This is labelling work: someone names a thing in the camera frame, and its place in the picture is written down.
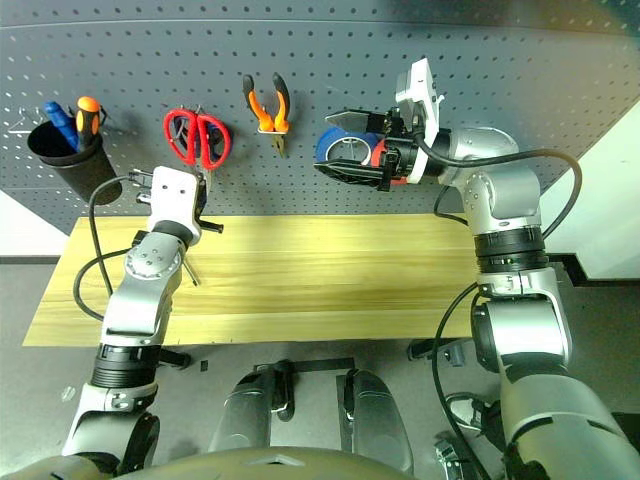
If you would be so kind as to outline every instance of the yellow wooden surface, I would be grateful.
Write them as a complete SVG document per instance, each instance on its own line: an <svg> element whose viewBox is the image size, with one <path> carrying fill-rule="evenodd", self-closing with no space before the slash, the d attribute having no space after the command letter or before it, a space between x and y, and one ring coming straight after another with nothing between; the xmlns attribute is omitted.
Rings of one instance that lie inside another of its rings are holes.
<svg viewBox="0 0 640 480"><path fill-rule="evenodd" d="M166 344L432 337L451 300L474 281L473 241L463 226L433 215L215 217L174 295ZM103 252L126 248L145 217L98 218ZM93 258L87 218L71 234L24 345L88 346L100 323L75 305L76 272ZM123 257L107 261L114 287ZM82 296L104 311L98 268ZM446 336L470 336L469 304Z"/></svg>

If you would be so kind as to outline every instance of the black cup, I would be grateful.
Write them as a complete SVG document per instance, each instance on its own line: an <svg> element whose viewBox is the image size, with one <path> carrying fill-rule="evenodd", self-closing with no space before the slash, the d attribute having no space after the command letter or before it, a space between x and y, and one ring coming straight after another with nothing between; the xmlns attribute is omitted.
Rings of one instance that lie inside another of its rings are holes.
<svg viewBox="0 0 640 480"><path fill-rule="evenodd" d="M82 152L76 152L58 129L51 122L46 122L38 125L29 134L27 145L85 202L89 201L98 185L116 176L102 148L102 136L99 134L88 148ZM98 195L96 203L106 205L116 200L121 194L122 186L116 183L103 190Z"/></svg>

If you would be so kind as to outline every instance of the pegboard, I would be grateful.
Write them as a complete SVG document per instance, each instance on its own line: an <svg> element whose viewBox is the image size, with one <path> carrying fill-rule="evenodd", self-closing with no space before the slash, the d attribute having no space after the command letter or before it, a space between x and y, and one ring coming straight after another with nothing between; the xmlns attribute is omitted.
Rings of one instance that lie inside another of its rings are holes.
<svg viewBox="0 0 640 480"><path fill-rule="evenodd" d="M172 107L201 105L233 130L208 214L431 211L439 187L428 180L382 193L316 173L323 118L394 106L397 74L427 56L445 95L443 127L494 126L523 150L582 155L638 98L639 4L539 2L534 10L531 3L2 2L0 187L70 232L86 204L28 151L26 135L7 128L21 106L35 120L47 100L66 106L92 95L109 113L105 150L120 174L181 168L161 131ZM291 93L287 159L256 133L242 95L250 73L273 111L274 71ZM543 188L565 170L551 159L530 164ZM125 186L98 213L147 214L135 193ZM461 210L453 194L444 207Z"/></svg>

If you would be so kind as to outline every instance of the pliers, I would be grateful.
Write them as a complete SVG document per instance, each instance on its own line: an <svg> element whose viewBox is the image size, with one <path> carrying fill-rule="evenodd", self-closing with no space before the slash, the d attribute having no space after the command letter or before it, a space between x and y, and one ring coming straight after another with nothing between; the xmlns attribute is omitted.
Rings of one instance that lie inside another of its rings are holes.
<svg viewBox="0 0 640 480"><path fill-rule="evenodd" d="M287 121L290 109L289 90L287 90L287 84L277 73L273 74L273 85L276 88L279 105L275 119L272 119L271 115L258 102L254 90L253 77L245 75L242 78L242 92L247 100L247 106L258 119L258 132L272 135L271 143L273 148L278 151L280 157L285 158L284 135L289 131L289 122Z"/></svg>

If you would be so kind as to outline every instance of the red scissor handle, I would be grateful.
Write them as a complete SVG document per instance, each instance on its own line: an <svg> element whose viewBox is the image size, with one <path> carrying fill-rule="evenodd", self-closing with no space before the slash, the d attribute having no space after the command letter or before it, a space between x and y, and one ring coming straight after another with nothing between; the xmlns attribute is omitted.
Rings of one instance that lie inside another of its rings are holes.
<svg viewBox="0 0 640 480"><path fill-rule="evenodd" d="M220 133L222 133L222 141L224 142L222 154L220 155L220 158L218 158L215 162L211 161L211 156L209 154L209 129L207 128L208 124L213 125L220 131ZM227 130L227 127L225 127L224 123L222 123L212 115L198 115L198 132L200 133L200 152L202 152L202 167L206 170L215 170L224 163L224 161L229 156L229 152L231 151L231 135L229 135L229 130Z"/></svg>
<svg viewBox="0 0 640 480"><path fill-rule="evenodd" d="M186 118L187 124L187 153L186 155L178 148L176 145L176 140L171 136L171 124L174 118L181 117ZM197 116L191 110L187 110L184 108L174 108L169 110L169 113L164 117L163 130L164 136L167 138L169 142L169 146L174 151L174 153L178 156L180 160L182 160L187 165L195 165L196 164L196 132L197 128Z"/></svg>

